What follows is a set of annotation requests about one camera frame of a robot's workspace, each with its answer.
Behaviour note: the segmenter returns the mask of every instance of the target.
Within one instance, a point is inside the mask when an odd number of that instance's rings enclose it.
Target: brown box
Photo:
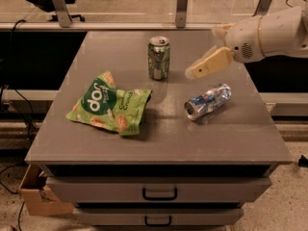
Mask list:
[[[21,182],[19,194],[31,216],[70,214],[74,206],[62,202],[45,184],[46,176],[38,166],[30,165]]]

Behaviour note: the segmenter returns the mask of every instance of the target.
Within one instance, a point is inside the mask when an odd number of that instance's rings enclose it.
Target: white floor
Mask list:
[[[273,0],[269,12],[289,8],[287,0]],[[188,22],[236,22],[253,14],[258,0],[189,0]],[[67,6],[71,13],[81,13],[87,22],[165,22],[174,21],[176,0],[78,0]],[[293,6],[303,6],[302,0],[289,0]],[[0,22],[45,22],[50,14],[24,0],[0,0]],[[308,230],[308,168],[299,167],[300,155],[308,155],[307,141],[287,142],[294,163],[281,166],[270,177],[272,187],[256,202],[244,205],[244,217],[234,227],[236,231],[306,231]],[[11,164],[0,164],[0,171]],[[0,180],[17,191],[26,167],[13,167],[0,175]],[[0,185],[0,228],[18,226],[22,199]],[[91,230],[72,215],[61,217],[29,216],[26,208],[20,217],[22,230]]]

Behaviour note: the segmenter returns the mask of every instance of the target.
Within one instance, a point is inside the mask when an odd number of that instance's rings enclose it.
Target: can lying on its side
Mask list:
[[[226,84],[218,84],[184,105],[185,113],[191,120],[196,120],[226,103],[231,97],[231,89]]]
[[[153,37],[148,43],[148,73],[154,80],[168,76],[170,61],[169,39],[163,36]]]

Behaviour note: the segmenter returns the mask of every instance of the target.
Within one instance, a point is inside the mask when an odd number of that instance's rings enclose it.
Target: green chip bag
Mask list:
[[[94,127],[137,135],[152,90],[118,90],[109,71],[98,75],[66,118]]]

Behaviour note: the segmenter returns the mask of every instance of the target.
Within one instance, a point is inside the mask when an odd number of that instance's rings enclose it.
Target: black drawer handle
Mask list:
[[[148,223],[148,219],[147,219],[147,216],[144,217],[144,223],[146,226],[149,226],[149,227],[167,227],[167,226],[170,226],[171,223],[172,223],[172,217],[169,216],[168,217],[168,223],[161,223],[161,224],[151,224],[151,223]]]
[[[174,188],[173,192],[174,192],[173,196],[167,196],[167,197],[147,196],[146,188],[142,188],[142,197],[145,200],[149,200],[149,201],[171,201],[177,198],[177,188]]]

